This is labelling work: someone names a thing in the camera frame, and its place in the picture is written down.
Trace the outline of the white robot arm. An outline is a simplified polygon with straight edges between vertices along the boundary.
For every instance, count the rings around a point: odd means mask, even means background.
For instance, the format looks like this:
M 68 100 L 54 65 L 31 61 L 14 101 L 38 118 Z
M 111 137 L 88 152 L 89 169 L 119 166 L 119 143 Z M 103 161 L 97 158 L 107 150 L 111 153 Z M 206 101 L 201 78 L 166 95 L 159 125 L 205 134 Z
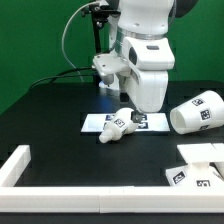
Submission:
M 175 57 L 166 34 L 172 21 L 190 12 L 199 0 L 106 0 L 112 50 L 93 64 L 104 85 L 118 87 L 120 99 L 135 105 L 138 123 L 144 113 L 161 109 L 168 71 Z

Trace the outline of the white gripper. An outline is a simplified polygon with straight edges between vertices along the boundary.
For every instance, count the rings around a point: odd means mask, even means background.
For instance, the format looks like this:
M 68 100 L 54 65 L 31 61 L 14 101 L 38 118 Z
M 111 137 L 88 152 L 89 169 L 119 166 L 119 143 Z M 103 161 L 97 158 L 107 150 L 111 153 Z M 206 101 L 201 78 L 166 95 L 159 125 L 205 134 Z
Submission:
M 122 56 L 131 69 L 125 89 L 138 110 L 131 112 L 131 120 L 141 123 L 143 113 L 161 109 L 168 85 L 168 70 L 173 68 L 175 58 L 167 38 L 139 40 L 125 37 Z

